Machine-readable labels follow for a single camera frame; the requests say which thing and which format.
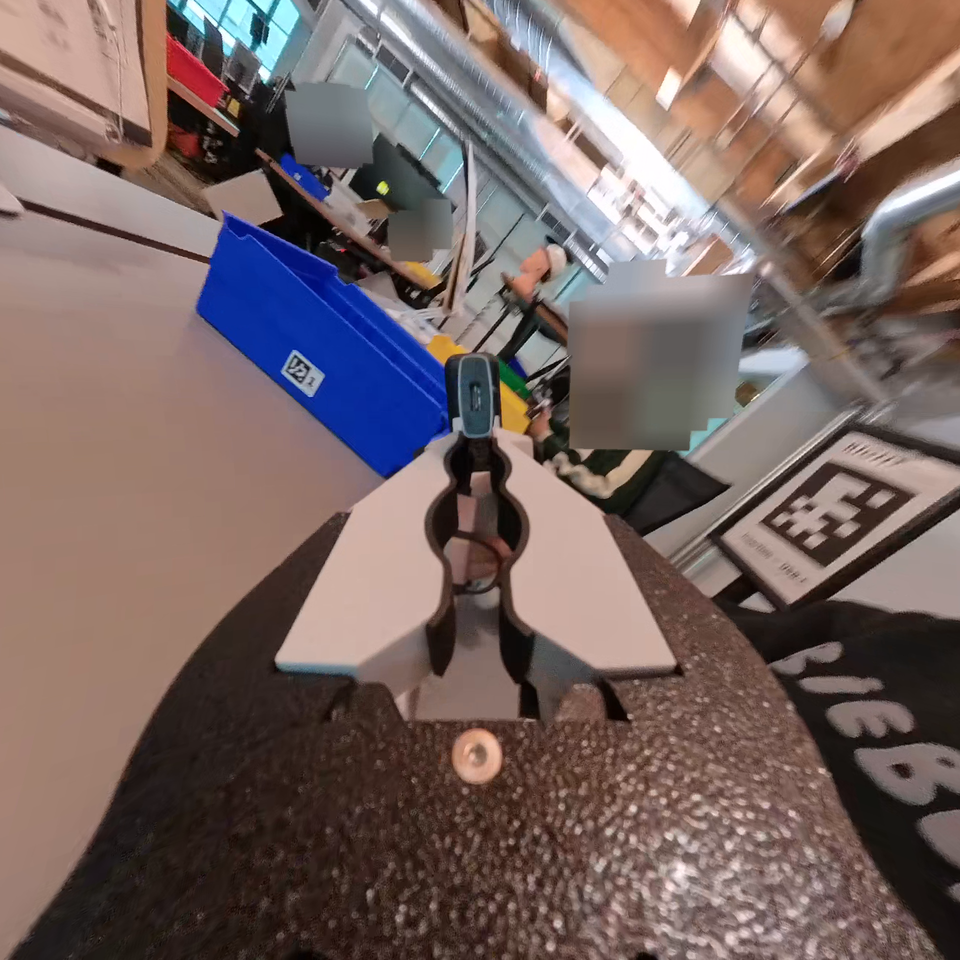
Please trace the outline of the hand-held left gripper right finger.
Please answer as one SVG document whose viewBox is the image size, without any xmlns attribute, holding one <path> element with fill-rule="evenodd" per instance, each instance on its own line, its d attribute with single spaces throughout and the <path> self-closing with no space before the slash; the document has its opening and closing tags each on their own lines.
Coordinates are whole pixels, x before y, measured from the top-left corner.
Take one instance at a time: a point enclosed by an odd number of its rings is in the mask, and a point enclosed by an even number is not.
<svg viewBox="0 0 960 960">
<path fill-rule="evenodd" d="M 526 438 L 489 442 L 500 652 L 523 707 L 556 716 L 575 688 L 625 716 L 613 683 L 676 675 L 678 661 L 606 515 L 539 465 Z"/>
</svg>

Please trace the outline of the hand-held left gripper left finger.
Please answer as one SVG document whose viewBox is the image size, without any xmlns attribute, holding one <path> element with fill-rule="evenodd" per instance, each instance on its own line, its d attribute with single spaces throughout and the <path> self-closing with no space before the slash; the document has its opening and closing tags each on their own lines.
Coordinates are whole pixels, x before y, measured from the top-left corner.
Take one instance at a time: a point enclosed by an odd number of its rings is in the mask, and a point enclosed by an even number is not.
<svg viewBox="0 0 960 960">
<path fill-rule="evenodd" d="M 431 674 L 426 624 L 445 564 L 428 543 L 428 509 L 448 488 L 453 435 L 432 440 L 358 501 L 274 657 L 289 674 L 381 684 L 393 696 Z"/>
</svg>

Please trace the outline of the grey blue USB adapter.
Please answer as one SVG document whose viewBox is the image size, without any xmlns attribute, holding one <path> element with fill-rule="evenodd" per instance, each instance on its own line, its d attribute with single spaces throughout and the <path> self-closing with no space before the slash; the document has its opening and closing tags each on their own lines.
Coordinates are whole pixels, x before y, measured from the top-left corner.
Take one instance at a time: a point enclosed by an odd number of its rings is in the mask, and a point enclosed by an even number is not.
<svg viewBox="0 0 960 960">
<path fill-rule="evenodd" d="M 494 438 L 501 426 L 498 359 L 486 352 L 457 353 L 443 370 L 451 433 L 471 441 Z"/>
</svg>

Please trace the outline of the grey desk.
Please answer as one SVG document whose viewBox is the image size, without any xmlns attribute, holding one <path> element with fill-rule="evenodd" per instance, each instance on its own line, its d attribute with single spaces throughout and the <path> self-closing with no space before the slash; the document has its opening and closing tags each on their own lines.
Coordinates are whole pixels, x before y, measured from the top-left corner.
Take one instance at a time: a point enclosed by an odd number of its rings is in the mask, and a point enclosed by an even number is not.
<svg viewBox="0 0 960 960">
<path fill-rule="evenodd" d="M 195 311 L 218 222 L 2 127 L 1 950 L 220 619 L 381 478 Z"/>
</svg>

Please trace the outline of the yellow plastic bin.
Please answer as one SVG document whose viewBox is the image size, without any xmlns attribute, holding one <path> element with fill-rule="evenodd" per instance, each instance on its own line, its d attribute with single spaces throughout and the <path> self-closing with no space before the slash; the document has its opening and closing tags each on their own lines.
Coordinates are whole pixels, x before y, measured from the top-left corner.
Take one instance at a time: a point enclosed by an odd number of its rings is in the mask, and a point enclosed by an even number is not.
<svg viewBox="0 0 960 960">
<path fill-rule="evenodd" d="M 445 364 L 450 357 L 459 354 L 465 354 L 466 350 L 450 339 L 443 333 L 438 333 L 426 345 L 426 350 L 440 364 Z M 509 367 L 499 364 L 500 372 L 500 406 L 501 406 L 501 425 L 504 429 L 515 434 L 523 435 L 530 426 L 530 417 L 528 415 L 528 405 L 525 398 L 520 396 L 513 389 L 513 381 L 505 378 L 507 375 L 513 376 L 513 371 Z"/>
</svg>

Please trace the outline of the framed black white marker board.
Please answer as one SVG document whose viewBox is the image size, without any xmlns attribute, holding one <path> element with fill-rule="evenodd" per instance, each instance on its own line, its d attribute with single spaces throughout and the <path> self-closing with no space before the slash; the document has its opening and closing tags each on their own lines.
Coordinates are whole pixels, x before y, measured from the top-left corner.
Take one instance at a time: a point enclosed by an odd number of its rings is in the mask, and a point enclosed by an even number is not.
<svg viewBox="0 0 960 960">
<path fill-rule="evenodd" d="M 740 575 L 721 595 L 780 611 L 832 598 L 958 502 L 958 447 L 846 423 L 708 533 Z"/>
</svg>

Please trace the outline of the black printed sweatshirt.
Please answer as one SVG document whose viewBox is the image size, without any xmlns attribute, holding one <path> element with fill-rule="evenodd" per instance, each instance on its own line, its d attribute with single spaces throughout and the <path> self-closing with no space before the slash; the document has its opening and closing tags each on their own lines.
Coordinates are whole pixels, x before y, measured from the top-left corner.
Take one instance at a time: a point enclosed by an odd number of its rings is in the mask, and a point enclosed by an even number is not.
<svg viewBox="0 0 960 960">
<path fill-rule="evenodd" d="M 958 621 L 853 602 L 716 604 L 783 686 L 878 870 L 958 958 Z"/>
</svg>

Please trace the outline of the small blue plastic bin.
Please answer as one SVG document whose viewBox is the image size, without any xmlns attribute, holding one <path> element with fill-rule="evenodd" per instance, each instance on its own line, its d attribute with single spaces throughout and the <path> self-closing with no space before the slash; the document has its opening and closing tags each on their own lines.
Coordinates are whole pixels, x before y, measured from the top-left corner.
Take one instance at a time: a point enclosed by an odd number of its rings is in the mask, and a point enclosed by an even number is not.
<svg viewBox="0 0 960 960">
<path fill-rule="evenodd" d="M 318 178 L 318 175 L 296 162 L 291 153 L 283 153 L 279 165 L 286 176 L 317 201 L 324 202 L 330 196 L 330 189 Z"/>
</svg>

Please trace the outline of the red plastic bin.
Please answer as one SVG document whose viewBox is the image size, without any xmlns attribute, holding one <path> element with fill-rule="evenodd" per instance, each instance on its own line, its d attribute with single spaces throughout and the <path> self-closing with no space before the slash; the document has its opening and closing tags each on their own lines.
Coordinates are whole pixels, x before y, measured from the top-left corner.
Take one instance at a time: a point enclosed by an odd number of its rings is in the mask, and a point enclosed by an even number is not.
<svg viewBox="0 0 960 960">
<path fill-rule="evenodd" d="M 166 35 L 167 74 L 211 108 L 219 106 L 227 86 L 170 33 Z"/>
</svg>

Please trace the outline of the wooden document stand with papers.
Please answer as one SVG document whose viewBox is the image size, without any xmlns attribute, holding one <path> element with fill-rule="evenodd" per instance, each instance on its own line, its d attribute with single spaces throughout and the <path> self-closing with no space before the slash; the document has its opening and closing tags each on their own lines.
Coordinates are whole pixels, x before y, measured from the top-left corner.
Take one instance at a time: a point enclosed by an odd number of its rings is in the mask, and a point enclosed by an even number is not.
<svg viewBox="0 0 960 960">
<path fill-rule="evenodd" d="M 166 3 L 3 1 L 2 125 L 108 169 L 167 139 Z"/>
</svg>

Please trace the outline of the silver ventilation duct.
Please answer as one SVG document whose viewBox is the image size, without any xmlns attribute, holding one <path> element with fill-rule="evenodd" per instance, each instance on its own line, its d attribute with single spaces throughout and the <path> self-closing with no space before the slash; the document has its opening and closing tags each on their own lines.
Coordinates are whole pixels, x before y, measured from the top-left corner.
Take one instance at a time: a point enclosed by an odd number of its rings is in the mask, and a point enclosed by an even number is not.
<svg viewBox="0 0 960 960">
<path fill-rule="evenodd" d="M 959 158 L 912 178 L 882 200 L 861 235 L 863 305 L 878 307 L 893 299 L 905 275 L 913 234 L 958 207 Z"/>
</svg>

